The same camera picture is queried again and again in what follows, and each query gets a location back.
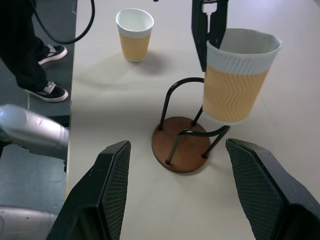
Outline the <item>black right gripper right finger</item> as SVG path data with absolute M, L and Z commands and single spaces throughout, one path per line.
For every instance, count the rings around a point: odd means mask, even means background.
M 269 150 L 235 138 L 225 147 L 255 240 L 320 240 L 320 203 Z

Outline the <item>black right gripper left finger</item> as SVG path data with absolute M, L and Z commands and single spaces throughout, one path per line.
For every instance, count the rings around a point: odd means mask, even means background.
M 131 143 L 106 147 L 67 196 L 46 240 L 120 240 Z

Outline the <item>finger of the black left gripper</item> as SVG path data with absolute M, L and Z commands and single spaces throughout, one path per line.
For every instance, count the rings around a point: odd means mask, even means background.
M 207 62 L 208 15 L 203 12 L 204 0 L 192 0 L 191 30 L 199 63 L 203 72 Z
M 216 11 L 210 16 L 209 42 L 219 49 L 227 28 L 229 0 L 217 0 Z

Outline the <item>orange white paper cup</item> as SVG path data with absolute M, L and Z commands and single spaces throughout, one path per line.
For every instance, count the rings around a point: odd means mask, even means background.
M 130 62 L 141 62 L 147 55 L 154 18 L 146 11 L 127 8 L 116 15 L 123 56 Z
M 228 28 L 219 48 L 206 46 L 202 109 L 221 125 L 239 124 L 250 115 L 282 41 L 257 30 Z

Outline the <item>black white sneaker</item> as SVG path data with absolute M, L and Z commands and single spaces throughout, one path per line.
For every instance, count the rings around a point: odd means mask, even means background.
M 40 65 L 60 60 L 68 54 L 67 48 L 63 45 L 52 46 L 51 44 L 48 44 L 44 46 L 44 50 L 45 53 L 38 60 Z
M 30 91 L 30 90 L 25 90 L 28 94 L 31 94 L 33 96 L 36 96 L 46 102 L 50 103 L 60 103 L 65 101 L 69 93 L 67 90 L 65 90 L 62 87 L 57 86 L 53 81 L 49 81 L 46 85 L 46 87 L 40 91 L 40 92 L 35 92 L 35 91 Z

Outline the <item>person's black trousers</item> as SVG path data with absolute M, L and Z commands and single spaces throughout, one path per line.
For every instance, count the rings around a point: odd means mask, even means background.
M 39 62 L 50 49 L 35 35 L 32 15 L 30 0 L 0 0 L 0 59 L 20 88 L 40 92 L 48 81 Z

